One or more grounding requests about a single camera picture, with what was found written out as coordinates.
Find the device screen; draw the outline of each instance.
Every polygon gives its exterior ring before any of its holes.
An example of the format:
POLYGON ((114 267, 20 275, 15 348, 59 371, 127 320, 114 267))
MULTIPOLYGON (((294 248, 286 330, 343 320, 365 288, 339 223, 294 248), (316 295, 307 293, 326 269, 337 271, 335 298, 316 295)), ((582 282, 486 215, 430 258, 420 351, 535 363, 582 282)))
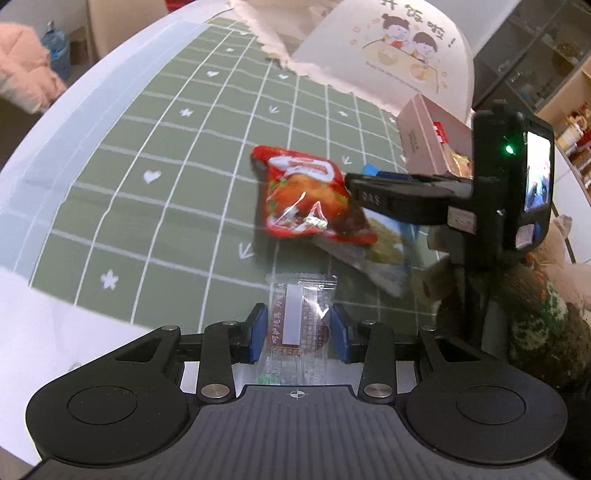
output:
POLYGON ((526 212, 550 202, 550 148, 550 140, 527 132, 526 212))

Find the green checkered tablecloth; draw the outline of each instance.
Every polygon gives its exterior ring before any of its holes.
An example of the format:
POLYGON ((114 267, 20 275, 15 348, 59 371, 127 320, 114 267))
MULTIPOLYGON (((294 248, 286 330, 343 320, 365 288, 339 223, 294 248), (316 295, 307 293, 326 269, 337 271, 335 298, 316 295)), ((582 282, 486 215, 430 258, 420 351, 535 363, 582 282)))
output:
MULTIPOLYGON (((262 229, 265 172, 252 147, 405 171, 390 114, 281 70, 239 23, 212 21, 139 92, 87 161, 51 223, 34 288, 146 327, 184 333, 244 319, 269 273, 331 273, 336 300, 402 333, 432 323, 412 294, 391 298, 308 239, 262 229)), ((436 260, 417 238, 415 268, 436 260)))

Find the pink jacket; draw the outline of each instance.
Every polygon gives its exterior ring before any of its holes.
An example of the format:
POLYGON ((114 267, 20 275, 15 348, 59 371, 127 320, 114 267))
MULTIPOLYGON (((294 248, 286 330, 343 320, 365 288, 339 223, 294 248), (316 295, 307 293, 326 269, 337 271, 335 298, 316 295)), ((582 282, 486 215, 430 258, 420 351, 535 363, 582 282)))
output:
POLYGON ((0 96, 36 113, 46 111, 65 91, 35 31, 0 22, 0 96))

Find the red snack bag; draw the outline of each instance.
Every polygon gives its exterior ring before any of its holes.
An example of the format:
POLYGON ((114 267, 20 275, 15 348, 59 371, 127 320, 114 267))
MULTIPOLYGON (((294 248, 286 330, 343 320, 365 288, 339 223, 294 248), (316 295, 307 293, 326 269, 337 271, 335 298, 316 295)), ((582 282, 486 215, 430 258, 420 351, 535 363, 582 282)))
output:
POLYGON ((330 160, 275 147, 255 147, 268 166, 265 221, 274 236, 321 233, 340 242, 373 244, 377 236, 352 202, 339 168, 330 160))

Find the ribbed gray surface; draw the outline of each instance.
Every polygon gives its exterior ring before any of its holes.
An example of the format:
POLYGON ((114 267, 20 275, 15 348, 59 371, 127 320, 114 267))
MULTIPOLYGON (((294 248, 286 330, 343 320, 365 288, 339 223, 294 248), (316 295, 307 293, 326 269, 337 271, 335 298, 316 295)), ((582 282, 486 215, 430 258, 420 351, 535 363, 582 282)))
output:
POLYGON ((233 403, 205 407, 174 446, 143 462, 82 469, 50 460, 31 480, 558 480, 546 460, 511 469, 454 463, 410 435, 394 409, 357 400, 347 387, 247 387, 233 403))

